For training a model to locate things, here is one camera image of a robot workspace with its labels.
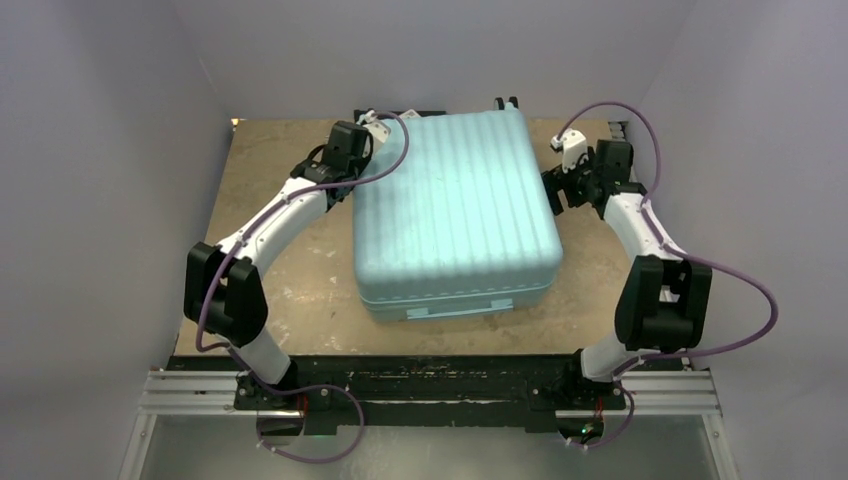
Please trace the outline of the light blue suitcase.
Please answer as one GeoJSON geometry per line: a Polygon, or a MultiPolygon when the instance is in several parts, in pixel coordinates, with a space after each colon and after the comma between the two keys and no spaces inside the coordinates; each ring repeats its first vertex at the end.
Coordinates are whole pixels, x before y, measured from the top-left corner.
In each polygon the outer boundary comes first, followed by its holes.
{"type": "Polygon", "coordinates": [[[535,306],[564,257],[524,115],[387,119],[353,199],[353,267],[379,322],[535,306]]]}

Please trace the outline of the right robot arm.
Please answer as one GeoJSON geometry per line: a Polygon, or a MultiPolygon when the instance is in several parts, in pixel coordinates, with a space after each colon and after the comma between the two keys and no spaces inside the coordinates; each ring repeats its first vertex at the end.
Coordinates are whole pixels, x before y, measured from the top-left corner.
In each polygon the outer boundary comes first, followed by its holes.
{"type": "Polygon", "coordinates": [[[619,389],[622,375],[655,360],[679,359],[700,342],[713,272],[674,252],[646,187],[631,180],[634,149],[626,141],[589,146],[576,130],[550,142],[559,166],[541,178],[553,214],[591,206],[621,242],[631,267],[614,311],[614,331],[577,350],[550,389],[584,407],[619,389]]]}

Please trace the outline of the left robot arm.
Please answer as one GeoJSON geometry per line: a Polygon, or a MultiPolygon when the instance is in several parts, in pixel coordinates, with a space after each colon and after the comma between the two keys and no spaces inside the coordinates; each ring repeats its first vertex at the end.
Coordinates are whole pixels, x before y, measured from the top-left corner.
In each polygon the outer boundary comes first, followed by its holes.
{"type": "Polygon", "coordinates": [[[293,167],[247,223],[215,244],[198,242],[188,252],[184,314],[197,326],[196,350],[226,350],[272,408],[289,407],[304,389],[296,362],[266,325],[263,278],[301,232],[352,192],[374,149],[366,127],[336,122],[327,140],[293,167]]]}

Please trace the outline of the black metal base rail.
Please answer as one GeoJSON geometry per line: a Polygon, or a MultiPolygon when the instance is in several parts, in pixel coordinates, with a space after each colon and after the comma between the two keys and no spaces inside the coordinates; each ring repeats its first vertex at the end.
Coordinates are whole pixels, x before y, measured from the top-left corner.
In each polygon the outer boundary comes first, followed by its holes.
{"type": "Polygon", "coordinates": [[[176,356],[150,373],[142,412],[243,416],[270,435],[355,427],[520,428],[594,443],[635,416],[719,412],[711,375],[682,362],[637,367],[615,383],[583,380],[572,355],[305,355],[301,392],[270,393],[230,359],[176,356]]]}

